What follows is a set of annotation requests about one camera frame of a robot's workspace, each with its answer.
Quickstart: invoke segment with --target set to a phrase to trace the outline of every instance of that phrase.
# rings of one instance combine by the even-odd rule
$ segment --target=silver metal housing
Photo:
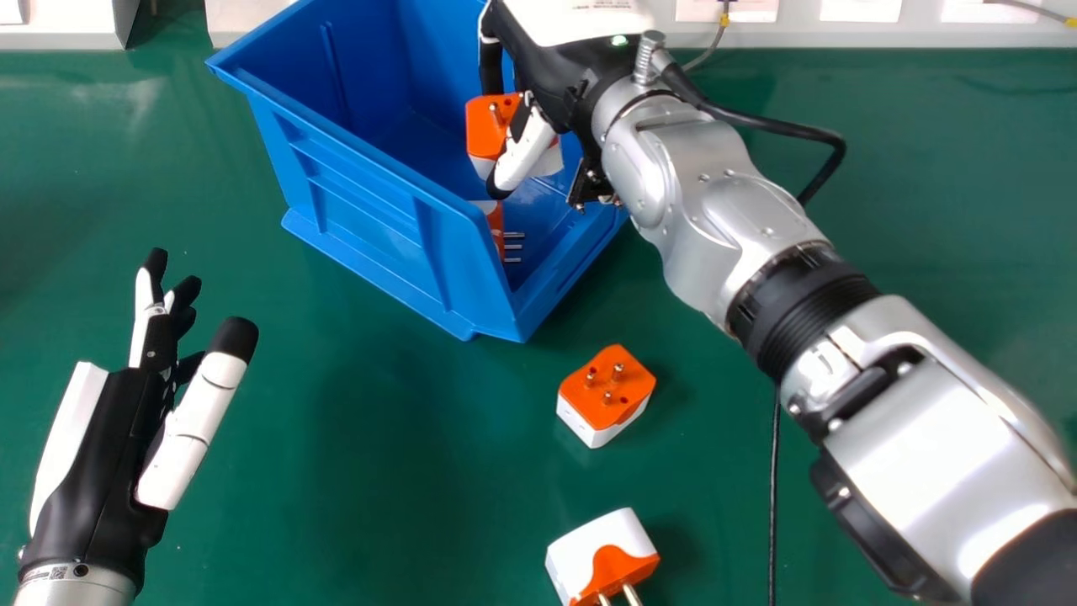
[[[628,76],[601,97],[592,131],[635,227],[662,256],[666,281],[729,333],[738,293],[788,251],[829,244],[788,192],[759,173],[740,135]]]
[[[1068,456],[1035,409],[899,296],[870,300],[831,326],[789,369],[780,397],[794,417],[824,410],[861,370],[905,348],[925,362],[905,367],[823,447],[968,601],[999,549],[1077,507]]]
[[[76,576],[76,568],[85,574]],[[46,564],[23,579],[12,606],[128,606],[135,601],[135,583],[100,566]]]

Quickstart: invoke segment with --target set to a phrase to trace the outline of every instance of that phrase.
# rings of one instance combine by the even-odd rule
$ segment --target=green table
[[[453,340],[279,227],[193,4],[141,18],[126,54],[0,55],[0,595],[71,368],[124,364],[132,269],[162,245],[172,279],[206,282],[188,349],[229,314],[263,340],[140,604],[551,605],[546,545],[623,506],[663,555],[648,606],[765,603],[772,387],[668,292],[649,244],[626,228],[526,347]],[[1077,440],[1077,53],[733,51],[699,77],[728,104],[843,131],[817,223]],[[749,143],[791,188],[826,153]],[[590,452],[556,392],[614,342],[659,390]],[[899,603],[788,429],[781,604]]]

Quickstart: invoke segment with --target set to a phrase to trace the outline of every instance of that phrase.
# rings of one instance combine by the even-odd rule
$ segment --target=metal pin
[[[499,127],[504,126],[505,122],[501,119],[501,112],[499,111],[498,103],[490,103],[490,113],[493,115],[493,123]]]
[[[640,600],[640,594],[635,593],[635,588],[625,583],[625,598],[632,606],[643,606],[643,601]]]

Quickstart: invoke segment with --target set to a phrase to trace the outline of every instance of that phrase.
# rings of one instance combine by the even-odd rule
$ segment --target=robotic hand
[[[79,363],[41,457],[30,542],[19,551],[16,606],[126,606],[206,456],[257,344],[229,319],[205,353],[179,357],[201,281],[163,292],[168,254],[154,249],[135,280],[128,368]],[[187,390],[173,409],[177,392]]]
[[[490,0],[479,20],[484,94],[502,91],[507,51],[534,100],[527,122],[583,144],[570,203],[616,195],[658,248],[673,292],[774,381],[820,449],[820,496],[893,591],[1071,604],[1077,498],[1051,428],[908,300],[881,294],[808,219],[803,202],[843,143],[798,199],[756,169],[730,123],[840,138],[714,104],[652,27],[637,0]],[[526,130],[512,133],[517,146]],[[496,168],[490,179],[491,195],[510,193]]]

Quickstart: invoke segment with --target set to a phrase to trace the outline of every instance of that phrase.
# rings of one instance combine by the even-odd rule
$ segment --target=blue plastic bin
[[[304,0],[211,57],[247,95],[288,200],[284,228],[462,340],[524,342],[625,215],[565,203],[567,169],[505,206],[503,267],[464,141],[479,95],[477,0]]]

